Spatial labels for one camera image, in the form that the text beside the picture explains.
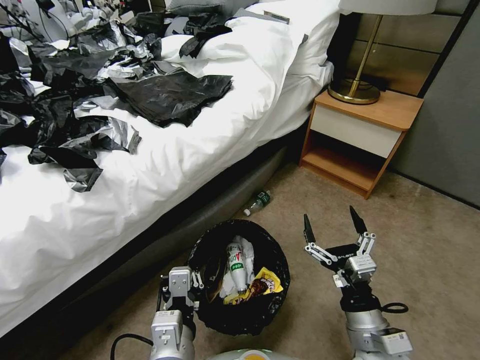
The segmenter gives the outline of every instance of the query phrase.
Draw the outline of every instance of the yellow wrapper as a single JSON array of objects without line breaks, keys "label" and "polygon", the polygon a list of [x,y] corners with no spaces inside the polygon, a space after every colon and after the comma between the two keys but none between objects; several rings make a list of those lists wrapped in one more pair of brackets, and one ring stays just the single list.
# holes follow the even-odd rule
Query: yellow wrapper
[{"label": "yellow wrapper", "polygon": [[223,304],[237,305],[259,295],[279,293],[283,289],[279,277],[266,267],[262,267],[245,293],[229,295],[223,299]]}]

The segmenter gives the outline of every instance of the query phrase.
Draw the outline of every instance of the plastic bottle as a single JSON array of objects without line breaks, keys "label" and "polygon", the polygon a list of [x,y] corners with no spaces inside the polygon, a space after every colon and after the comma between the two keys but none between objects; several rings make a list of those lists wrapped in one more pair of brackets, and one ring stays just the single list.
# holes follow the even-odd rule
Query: plastic bottle
[{"label": "plastic bottle", "polygon": [[272,199],[272,194],[270,193],[269,190],[262,191],[255,197],[255,202],[252,205],[250,205],[248,208],[243,210],[243,213],[246,216],[250,216],[252,213],[256,213],[257,211],[266,207],[271,199]]},{"label": "plastic bottle", "polygon": [[247,270],[245,269],[244,252],[242,245],[232,242],[226,247],[228,268],[235,287],[240,294],[247,291]]}]

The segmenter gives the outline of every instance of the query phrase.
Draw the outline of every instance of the nightstand drawer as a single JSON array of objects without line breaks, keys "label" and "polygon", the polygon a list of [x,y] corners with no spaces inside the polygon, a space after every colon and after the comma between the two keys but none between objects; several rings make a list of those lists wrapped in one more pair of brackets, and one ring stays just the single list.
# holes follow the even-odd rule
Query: nightstand drawer
[{"label": "nightstand drawer", "polygon": [[388,158],[402,133],[321,105],[315,107],[310,129],[383,158]]}]

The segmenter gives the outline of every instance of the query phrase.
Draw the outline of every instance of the wooden nightstand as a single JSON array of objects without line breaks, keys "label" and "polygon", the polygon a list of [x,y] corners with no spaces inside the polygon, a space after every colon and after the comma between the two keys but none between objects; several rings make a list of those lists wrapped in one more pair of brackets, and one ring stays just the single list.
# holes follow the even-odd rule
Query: wooden nightstand
[{"label": "wooden nightstand", "polygon": [[423,99],[385,91],[371,105],[315,98],[299,165],[368,199]]}]

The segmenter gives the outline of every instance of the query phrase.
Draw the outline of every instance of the beige carpet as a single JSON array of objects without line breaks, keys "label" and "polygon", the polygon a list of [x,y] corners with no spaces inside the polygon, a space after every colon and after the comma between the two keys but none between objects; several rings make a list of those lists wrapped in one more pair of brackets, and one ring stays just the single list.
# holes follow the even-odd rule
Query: beige carpet
[{"label": "beige carpet", "polygon": [[[341,298],[331,273],[303,251],[303,214],[325,247],[354,242],[353,205],[377,235],[371,284],[382,303],[404,302],[390,323],[408,331],[413,359],[478,359],[480,340],[480,212],[387,173],[369,200],[289,164],[269,182],[272,203],[251,220],[282,246],[291,286],[273,323],[259,336],[231,337],[197,321],[196,358],[239,348],[265,348],[301,359],[351,359]],[[169,265],[182,265],[183,254]],[[66,352],[63,360],[107,360],[114,338],[150,337],[158,277],[128,298]],[[150,348],[122,340],[117,360],[148,359]]]}]

